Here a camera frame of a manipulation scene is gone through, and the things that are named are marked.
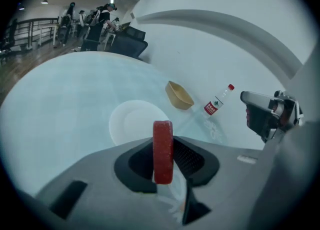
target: white table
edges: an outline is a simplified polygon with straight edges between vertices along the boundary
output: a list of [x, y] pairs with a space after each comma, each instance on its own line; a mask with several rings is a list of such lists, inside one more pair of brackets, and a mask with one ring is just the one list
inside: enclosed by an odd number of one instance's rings
[[53, 46], [55, 45], [55, 42], [56, 42], [56, 34], [57, 34], [57, 27], [59, 25], [58, 24], [46, 24], [46, 25], [42, 25], [40, 27], [40, 38], [39, 38], [39, 45], [41, 46], [42, 45], [42, 29], [45, 29], [45, 28], [54, 28], [54, 31], [53, 31]]
[[0, 108], [1, 155], [12, 180], [34, 196], [84, 156], [113, 147], [110, 115], [129, 100], [156, 105], [177, 136], [224, 143], [218, 123], [201, 118], [203, 105], [192, 94], [189, 110], [171, 105], [169, 80], [176, 81], [147, 63], [98, 51], [62, 55], [36, 67]]

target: red sponge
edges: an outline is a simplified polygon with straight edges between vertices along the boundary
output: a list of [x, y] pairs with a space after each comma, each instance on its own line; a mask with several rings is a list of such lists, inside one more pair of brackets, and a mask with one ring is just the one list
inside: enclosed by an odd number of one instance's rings
[[172, 122], [153, 123], [153, 168], [154, 181], [167, 185], [172, 182], [174, 173], [174, 138]]

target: wooden bowl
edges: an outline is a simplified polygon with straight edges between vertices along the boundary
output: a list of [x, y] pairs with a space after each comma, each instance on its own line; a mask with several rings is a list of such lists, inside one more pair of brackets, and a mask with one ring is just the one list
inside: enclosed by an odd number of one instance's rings
[[168, 82], [165, 87], [165, 91], [171, 104], [175, 108], [187, 110], [195, 104], [186, 90], [181, 85], [173, 81]]

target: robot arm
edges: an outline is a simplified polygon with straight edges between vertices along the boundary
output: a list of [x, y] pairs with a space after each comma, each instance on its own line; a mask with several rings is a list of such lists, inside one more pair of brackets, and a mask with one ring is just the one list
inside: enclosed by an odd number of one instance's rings
[[264, 142], [283, 136], [302, 124], [303, 114], [297, 100], [280, 90], [274, 96], [243, 91], [240, 99], [247, 107], [247, 126]]

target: water bottle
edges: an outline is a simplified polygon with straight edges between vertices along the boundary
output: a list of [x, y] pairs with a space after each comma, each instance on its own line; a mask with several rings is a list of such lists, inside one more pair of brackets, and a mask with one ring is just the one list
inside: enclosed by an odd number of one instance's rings
[[219, 108], [221, 108], [229, 97], [230, 93], [235, 89], [232, 84], [223, 90], [221, 90], [218, 94], [216, 94], [208, 104], [204, 107], [204, 115], [206, 118], [212, 116]]

